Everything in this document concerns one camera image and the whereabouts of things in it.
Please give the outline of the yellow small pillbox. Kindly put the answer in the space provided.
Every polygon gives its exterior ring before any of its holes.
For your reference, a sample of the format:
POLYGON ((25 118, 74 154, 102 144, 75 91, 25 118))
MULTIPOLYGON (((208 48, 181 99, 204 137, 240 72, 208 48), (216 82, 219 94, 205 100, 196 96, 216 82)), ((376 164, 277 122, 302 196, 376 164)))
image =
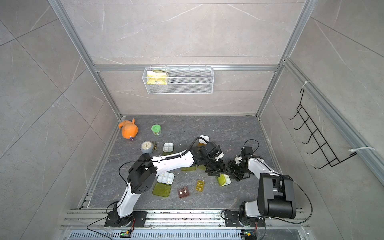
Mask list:
POLYGON ((205 185, 204 181, 197 180, 197 184, 196 184, 195 190, 198 191, 198 192, 202 192, 203 189, 204 189, 204 185, 205 185))

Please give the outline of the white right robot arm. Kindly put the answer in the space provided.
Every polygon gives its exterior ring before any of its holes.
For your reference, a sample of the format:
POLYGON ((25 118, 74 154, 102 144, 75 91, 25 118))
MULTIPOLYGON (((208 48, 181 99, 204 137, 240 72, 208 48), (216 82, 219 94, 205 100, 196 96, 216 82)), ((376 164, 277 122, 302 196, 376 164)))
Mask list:
POLYGON ((241 181, 255 175, 259 180, 257 199, 243 202, 239 221, 251 225, 262 217, 294 219, 297 214, 293 180, 273 170, 251 147, 243 147, 241 155, 226 166, 230 178, 241 181))

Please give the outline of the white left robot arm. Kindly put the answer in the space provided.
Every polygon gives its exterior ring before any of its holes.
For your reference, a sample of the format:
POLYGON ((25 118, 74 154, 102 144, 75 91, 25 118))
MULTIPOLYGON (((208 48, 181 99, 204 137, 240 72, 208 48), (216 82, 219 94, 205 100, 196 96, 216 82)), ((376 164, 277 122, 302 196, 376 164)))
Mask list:
POLYGON ((219 176, 225 169, 223 156, 220 146, 214 142, 200 147, 190 145, 180 153, 162 157, 142 154, 129 169, 125 180, 126 189, 114 211, 119 218, 130 216, 141 194, 148 191, 155 179, 165 172, 192 166, 205 166, 209 176, 219 176))

